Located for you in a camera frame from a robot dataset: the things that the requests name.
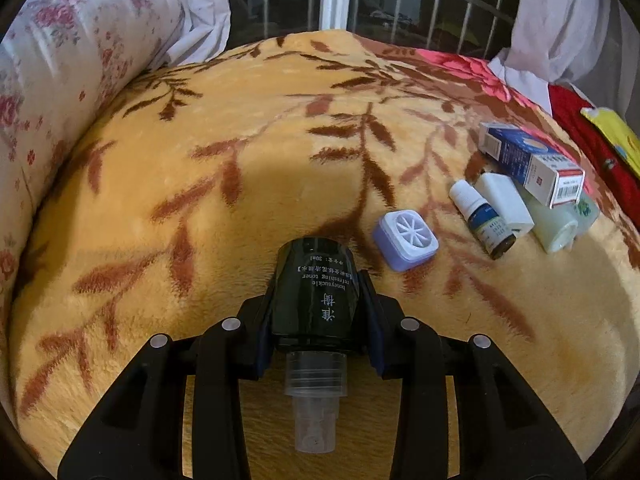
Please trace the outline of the black spray bottle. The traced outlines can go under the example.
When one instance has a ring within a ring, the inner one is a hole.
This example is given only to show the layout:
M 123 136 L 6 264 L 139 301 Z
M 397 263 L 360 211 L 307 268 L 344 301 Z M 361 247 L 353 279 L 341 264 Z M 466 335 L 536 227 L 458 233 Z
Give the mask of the black spray bottle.
M 358 296 L 354 258 L 344 245 L 306 236 L 280 248 L 271 333 L 277 352 L 286 356 L 284 392 L 292 399 L 298 452 L 335 450 Z

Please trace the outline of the small dropper bottle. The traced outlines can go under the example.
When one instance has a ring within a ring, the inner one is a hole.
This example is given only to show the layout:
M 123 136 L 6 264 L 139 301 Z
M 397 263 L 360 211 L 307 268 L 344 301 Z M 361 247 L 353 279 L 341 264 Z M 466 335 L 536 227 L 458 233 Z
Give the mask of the small dropper bottle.
M 488 200 L 469 182 L 454 182 L 449 197 L 466 225 L 494 260 L 501 258 L 515 243 L 516 236 Z

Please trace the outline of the floral plush bed blanket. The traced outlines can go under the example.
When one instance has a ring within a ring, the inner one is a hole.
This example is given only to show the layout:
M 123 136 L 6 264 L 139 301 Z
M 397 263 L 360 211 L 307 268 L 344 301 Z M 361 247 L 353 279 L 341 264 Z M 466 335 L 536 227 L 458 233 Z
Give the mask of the floral plush bed blanket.
M 492 260 L 473 237 L 448 192 L 487 166 L 482 122 L 538 132 L 584 168 L 601 213 L 570 249 L 526 236 Z M 395 272 L 373 231 L 404 209 L 439 248 Z M 491 336 L 580 456 L 620 414 L 639 370 L 639 235 L 586 154 L 483 62 L 307 32 L 139 78 L 58 167 L 9 328 L 17 428 L 44 468 L 149 336 L 232 315 L 304 235 L 347 245 L 436 332 Z

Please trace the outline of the blue white medicine box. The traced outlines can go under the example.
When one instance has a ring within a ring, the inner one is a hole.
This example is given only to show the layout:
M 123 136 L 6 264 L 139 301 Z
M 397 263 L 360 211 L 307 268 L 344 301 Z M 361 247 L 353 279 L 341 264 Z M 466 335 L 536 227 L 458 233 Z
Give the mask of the blue white medicine box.
M 478 146 L 549 209 L 579 202 L 586 176 L 582 167 L 524 130 L 482 122 Z

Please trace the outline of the yellow cartoon pillow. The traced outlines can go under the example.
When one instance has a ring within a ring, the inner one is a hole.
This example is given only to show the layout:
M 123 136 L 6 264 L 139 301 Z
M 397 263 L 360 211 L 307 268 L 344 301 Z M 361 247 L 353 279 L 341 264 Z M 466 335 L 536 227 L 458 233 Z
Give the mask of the yellow cartoon pillow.
M 639 137 L 623 118 L 607 107 L 583 107 L 580 114 L 600 131 L 632 173 L 640 178 Z

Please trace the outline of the red cloth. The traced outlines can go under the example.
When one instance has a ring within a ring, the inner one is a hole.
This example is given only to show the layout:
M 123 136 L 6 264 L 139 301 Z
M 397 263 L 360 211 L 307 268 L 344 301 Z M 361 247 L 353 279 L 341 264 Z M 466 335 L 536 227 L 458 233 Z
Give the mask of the red cloth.
M 608 186 L 623 212 L 639 227 L 639 179 L 582 109 L 590 107 L 574 90 L 550 84 L 549 99 L 554 120 L 577 144 L 599 177 Z

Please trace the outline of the floral white pillow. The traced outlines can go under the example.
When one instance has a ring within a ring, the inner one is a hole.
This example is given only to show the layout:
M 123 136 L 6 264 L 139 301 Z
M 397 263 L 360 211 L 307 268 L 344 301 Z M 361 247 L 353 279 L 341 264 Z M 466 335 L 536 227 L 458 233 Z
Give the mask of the floral white pillow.
M 1 284 L 32 216 L 96 114 L 182 20 L 179 0 L 27 0 L 1 43 Z

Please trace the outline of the right sheer curtain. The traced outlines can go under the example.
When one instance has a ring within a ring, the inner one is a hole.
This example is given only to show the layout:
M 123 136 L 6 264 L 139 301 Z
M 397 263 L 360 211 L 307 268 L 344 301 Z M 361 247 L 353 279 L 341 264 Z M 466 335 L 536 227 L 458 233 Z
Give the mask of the right sheer curtain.
M 566 84 L 639 129 L 639 29 L 620 0 L 520 0 L 489 68 L 546 112 L 550 86 Z

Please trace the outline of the white barred window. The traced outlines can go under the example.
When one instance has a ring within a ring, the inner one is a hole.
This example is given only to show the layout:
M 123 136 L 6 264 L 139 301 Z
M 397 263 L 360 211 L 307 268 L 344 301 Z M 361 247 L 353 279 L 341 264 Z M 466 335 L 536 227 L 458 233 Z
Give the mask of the white barred window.
M 345 29 L 401 47 L 492 58 L 511 41 L 520 0 L 229 0 L 229 44 Z

